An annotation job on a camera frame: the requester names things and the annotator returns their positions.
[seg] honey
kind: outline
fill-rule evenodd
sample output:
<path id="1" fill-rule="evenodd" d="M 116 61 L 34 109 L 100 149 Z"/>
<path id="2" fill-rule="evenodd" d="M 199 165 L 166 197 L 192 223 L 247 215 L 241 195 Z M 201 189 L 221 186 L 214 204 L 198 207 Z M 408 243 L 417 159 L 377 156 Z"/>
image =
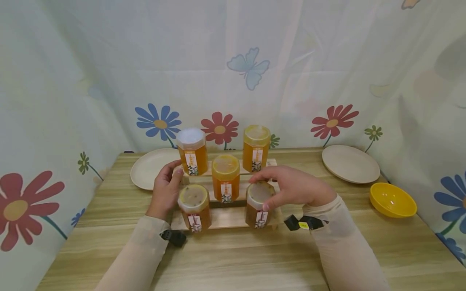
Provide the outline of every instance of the honey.
<path id="1" fill-rule="evenodd" d="M 192 232 L 202 232 L 212 225 L 209 207 L 209 191 L 201 185 L 184 187 L 178 198 L 186 227 Z"/>
<path id="2" fill-rule="evenodd" d="M 185 173 L 199 176 L 207 172 L 207 146 L 204 132 L 198 128 L 181 130 L 177 135 L 178 151 Z"/>
<path id="3" fill-rule="evenodd" d="M 250 125 L 244 130 L 243 140 L 243 168 L 251 173 L 259 172 L 267 163 L 270 130 Z"/>
<path id="4" fill-rule="evenodd" d="M 231 203 L 240 195 L 240 162 L 232 155 L 219 155 L 212 162 L 215 199 Z"/>
<path id="5" fill-rule="evenodd" d="M 265 181 L 249 185 L 246 190 L 246 224 L 252 228 L 264 228 L 270 222 L 272 213 L 263 211 L 264 202 L 275 195 L 275 189 Z"/>

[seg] wooden tier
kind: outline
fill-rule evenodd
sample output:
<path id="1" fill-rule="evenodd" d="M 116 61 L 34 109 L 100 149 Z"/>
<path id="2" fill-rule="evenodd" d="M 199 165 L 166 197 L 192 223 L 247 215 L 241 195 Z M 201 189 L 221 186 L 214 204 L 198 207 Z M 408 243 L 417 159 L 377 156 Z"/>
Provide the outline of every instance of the wooden tier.
<path id="1" fill-rule="evenodd" d="M 267 159 L 267 166 L 276 166 L 277 161 L 275 159 Z M 254 173 L 250 173 L 241 167 L 240 172 L 240 196 L 236 201 L 232 203 L 221 203 L 215 199 L 212 185 L 212 162 L 209 161 L 209 170 L 200 176 L 189 176 L 185 173 L 183 178 L 183 185 L 180 188 L 189 185 L 190 183 L 200 184 L 209 190 L 210 196 L 210 208 L 212 215 L 212 225 L 209 229 L 222 229 L 222 228 L 238 228 L 238 227 L 249 227 L 245 222 L 245 206 L 246 206 L 246 189 L 250 185 L 248 180 Z M 278 183 L 269 182 L 274 188 L 275 192 L 278 193 L 280 188 Z M 271 211 L 272 218 L 268 225 L 276 229 L 277 225 L 283 222 L 281 209 L 277 208 Z M 181 215 L 180 210 L 173 212 L 171 220 L 172 230 L 188 230 Z"/>

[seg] amber liquid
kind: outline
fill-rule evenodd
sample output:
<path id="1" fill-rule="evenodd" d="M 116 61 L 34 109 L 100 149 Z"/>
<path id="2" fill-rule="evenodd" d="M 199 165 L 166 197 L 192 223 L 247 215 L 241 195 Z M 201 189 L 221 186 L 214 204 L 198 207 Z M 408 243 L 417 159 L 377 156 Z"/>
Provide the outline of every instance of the amber liquid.
<path id="1" fill-rule="evenodd" d="M 250 204 L 246 204 L 246 210 L 245 210 L 245 217 L 246 217 L 246 224 L 249 225 L 252 228 L 263 228 L 266 227 L 267 224 L 270 222 L 270 218 L 272 217 L 272 213 L 270 211 L 267 214 L 267 219 L 265 220 L 265 223 L 258 222 L 257 219 L 257 213 L 261 212 L 261 210 L 257 210 L 256 208 L 252 207 Z"/>
<path id="2" fill-rule="evenodd" d="M 240 176 L 239 175 L 237 175 L 236 178 L 234 178 L 231 181 L 221 181 L 215 177 L 212 177 L 212 183 L 213 183 L 213 193 L 215 195 L 215 199 L 217 199 L 218 201 L 222 203 L 230 203 L 238 199 L 238 196 L 240 195 Z M 231 201 L 224 202 L 224 199 L 222 199 L 222 184 L 227 184 L 227 183 L 232 185 Z"/>
<path id="3" fill-rule="evenodd" d="M 178 151 L 179 151 L 179 155 L 180 155 L 185 173 L 188 173 L 190 176 L 199 176 L 207 172 L 209 163 L 207 161 L 207 146 L 206 145 L 203 145 L 197 150 L 186 150 L 186 151 L 182 150 L 178 146 Z M 196 169 L 194 169 L 193 166 L 188 167 L 188 162 L 186 160 L 186 154 L 188 153 L 194 154 L 196 156 L 196 162 L 197 162 Z"/>
<path id="4" fill-rule="evenodd" d="M 262 160 L 260 167 L 254 167 L 253 169 L 253 149 L 261 149 L 262 150 Z M 267 156 L 268 156 L 268 144 L 265 147 L 252 147 L 247 143 L 243 145 L 243 168 L 250 172 L 259 172 L 261 168 L 264 168 L 267 164 Z"/>
<path id="5" fill-rule="evenodd" d="M 185 221 L 186 227 L 189 228 L 190 231 L 192 232 L 202 232 L 208 229 L 212 225 L 212 218 L 210 215 L 210 207 L 207 205 L 204 209 L 201 210 L 199 213 L 186 213 L 181 210 L 181 214 L 183 215 L 183 220 Z M 189 215 L 198 215 L 200 217 L 200 227 L 201 230 L 199 230 L 199 227 L 196 225 L 191 225 L 189 222 Z"/>

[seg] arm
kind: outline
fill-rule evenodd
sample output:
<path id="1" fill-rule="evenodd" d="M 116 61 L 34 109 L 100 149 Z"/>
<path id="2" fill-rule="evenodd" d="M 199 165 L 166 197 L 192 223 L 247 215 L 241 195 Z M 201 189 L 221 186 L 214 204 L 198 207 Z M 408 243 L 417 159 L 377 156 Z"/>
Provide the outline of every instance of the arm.
<path id="1" fill-rule="evenodd" d="M 178 200 L 178 186 L 183 169 L 177 160 L 165 165 L 154 181 L 152 201 L 136 225 L 129 242 L 96 287 L 96 291 L 147 291 L 158 264 L 165 254 L 168 241 L 160 233 L 169 229 L 165 222 Z"/>
<path id="2" fill-rule="evenodd" d="M 332 291 L 387 291 L 380 265 L 356 227 L 345 203 L 323 180 L 287 166 L 265 167 L 249 180 L 273 179 L 280 192 L 264 202 L 265 211 L 305 204 L 304 215 L 329 221 L 311 231 Z"/>
<path id="3" fill-rule="evenodd" d="M 167 222 L 161 219 L 142 217 L 96 291 L 148 290 L 168 244 L 159 234 L 168 228 Z"/>
<path id="4" fill-rule="evenodd" d="M 372 249 L 356 227 L 340 196 L 323 206 L 303 207 L 304 215 L 329 221 L 312 230 L 332 291 L 389 291 Z"/>

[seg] black clip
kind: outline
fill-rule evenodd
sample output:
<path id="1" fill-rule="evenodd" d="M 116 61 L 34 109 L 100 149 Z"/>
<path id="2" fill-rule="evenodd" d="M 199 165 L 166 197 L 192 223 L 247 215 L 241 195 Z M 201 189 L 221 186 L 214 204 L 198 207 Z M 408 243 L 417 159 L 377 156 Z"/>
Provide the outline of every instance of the black clip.
<path id="1" fill-rule="evenodd" d="M 181 248 L 186 242 L 185 234 L 179 230 L 165 230 L 160 234 L 160 237 L 178 248 Z"/>
<path id="2" fill-rule="evenodd" d="M 291 231 L 298 230 L 300 228 L 305 230 L 316 230 L 323 227 L 324 222 L 329 224 L 328 221 L 323 221 L 312 216 L 303 216 L 300 220 L 298 220 L 294 215 L 288 216 L 284 221 L 288 229 Z"/>

